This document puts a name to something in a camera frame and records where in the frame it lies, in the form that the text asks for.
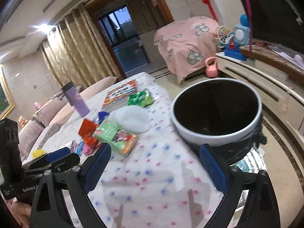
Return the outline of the person's left hand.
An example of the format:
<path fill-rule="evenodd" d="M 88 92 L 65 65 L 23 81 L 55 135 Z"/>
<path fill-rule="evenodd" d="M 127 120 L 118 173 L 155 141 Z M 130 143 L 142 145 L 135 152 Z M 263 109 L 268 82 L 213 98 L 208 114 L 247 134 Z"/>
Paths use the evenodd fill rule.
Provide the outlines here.
<path fill-rule="evenodd" d="M 29 228 L 31 206 L 15 199 L 5 200 L 8 209 L 21 227 Z"/>

